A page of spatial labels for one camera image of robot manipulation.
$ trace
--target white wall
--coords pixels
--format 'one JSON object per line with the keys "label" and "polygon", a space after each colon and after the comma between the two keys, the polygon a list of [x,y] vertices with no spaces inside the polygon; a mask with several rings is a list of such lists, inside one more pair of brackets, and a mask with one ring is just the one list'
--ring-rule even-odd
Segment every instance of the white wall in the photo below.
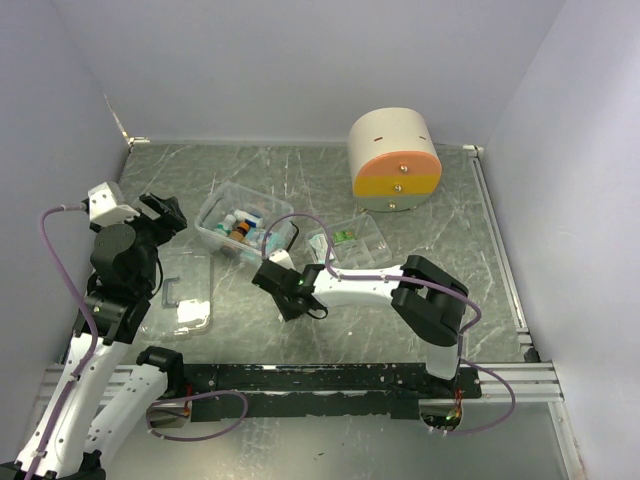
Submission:
{"label": "white wall", "polygon": [[486,149],[528,322],[587,468],[637,478],[640,3],[569,0]]}
{"label": "white wall", "polygon": [[[116,178],[126,144],[50,1],[0,0],[0,66],[1,463],[15,458],[44,370],[75,319],[37,216]],[[52,240],[81,284],[91,251],[87,219],[54,218]]]}
{"label": "white wall", "polygon": [[563,0],[54,3],[131,135],[343,141],[408,106],[485,144]]}

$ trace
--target gray wall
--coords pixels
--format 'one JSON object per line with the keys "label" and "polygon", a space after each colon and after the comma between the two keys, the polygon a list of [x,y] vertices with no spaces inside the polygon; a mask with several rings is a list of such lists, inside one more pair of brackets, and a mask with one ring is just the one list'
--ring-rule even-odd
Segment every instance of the gray wall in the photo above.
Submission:
{"label": "gray wall", "polygon": [[595,479],[640,451],[640,3],[570,0],[486,149],[524,309]]}
{"label": "gray wall", "polygon": [[408,106],[485,144],[562,0],[55,0],[125,129],[342,141]]}
{"label": "gray wall", "polygon": [[[0,0],[0,65],[0,461],[9,461],[75,318],[38,238],[37,216],[116,178],[126,144],[51,2]],[[52,240],[82,284],[87,219],[54,218]]]}

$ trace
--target plastic bin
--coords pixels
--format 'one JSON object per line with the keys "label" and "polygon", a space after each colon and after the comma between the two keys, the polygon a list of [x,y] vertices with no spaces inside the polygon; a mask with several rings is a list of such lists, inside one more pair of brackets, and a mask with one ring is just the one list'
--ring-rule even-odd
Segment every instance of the plastic bin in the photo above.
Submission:
{"label": "plastic bin", "polygon": [[[237,183],[225,182],[209,195],[200,209],[195,227],[211,253],[221,252],[222,249],[222,253],[227,257],[260,265],[262,255],[259,248],[237,242],[215,231],[216,225],[235,210],[262,218],[262,228],[268,228],[278,218],[293,213],[293,206]],[[267,253],[286,247],[293,237],[293,230],[289,219],[276,225],[267,243]]]}
{"label": "plastic bin", "polygon": [[205,333],[211,324],[213,263],[204,250],[159,252],[164,282],[140,332],[147,341],[173,342]]}
{"label": "plastic bin", "polygon": [[[391,249],[370,215],[363,214],[329,225],[329,230],[334,243],[331,264],[335,267],[373,268],[383,266],[391,260]],[[318,248],[318,240],[326,241],[321,228],[305,235],[305,244],[313,261],[324,263],[326,249],[322,245]]]}

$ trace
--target gray marble table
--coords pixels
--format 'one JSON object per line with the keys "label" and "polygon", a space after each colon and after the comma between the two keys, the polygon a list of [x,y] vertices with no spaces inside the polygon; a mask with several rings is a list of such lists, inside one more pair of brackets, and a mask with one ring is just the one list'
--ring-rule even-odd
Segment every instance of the gray marble table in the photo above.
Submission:
{"label": "gray marble table", "polygon": [[[483,309],[464,354],[480,362],[523,361],[514,318],[466,151],[438,147],[443,176],[429,201],[415,210],[370,213],[396,264],[426,256],[466,284]],[[361,212],[351,195],[344,147],[136,145],[120,185],[129,202],[145,192],[175,195],[189,220],[170,246],[203,248],[193,222],[207,196],[224,181],[242,184],[312,212],[328,223]],[[302,232],[317,228],[297,222]],[[296,265],[310,263],[302,236]],[[206,333],[165,343],[190,363],[349,363],[424,361],[425,347],[391,309],[340,307],[324,320],[278,321],[271,297],[251,284],[255,268],[213,255],[212,322]],[[126,359],[150,343],[139,335]]]}

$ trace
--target green object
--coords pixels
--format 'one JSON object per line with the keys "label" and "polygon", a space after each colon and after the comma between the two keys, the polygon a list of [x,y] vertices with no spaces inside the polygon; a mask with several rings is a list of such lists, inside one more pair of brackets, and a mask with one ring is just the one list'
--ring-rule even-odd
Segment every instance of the green object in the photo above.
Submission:
{"label": "green object", "polygon": [[333,239],[333,244],[338,245],[343,242],[348,242],[349,240],[355,240],[356,234],[351,230],[339,230],[337,232],[333,232],[331,238]]}

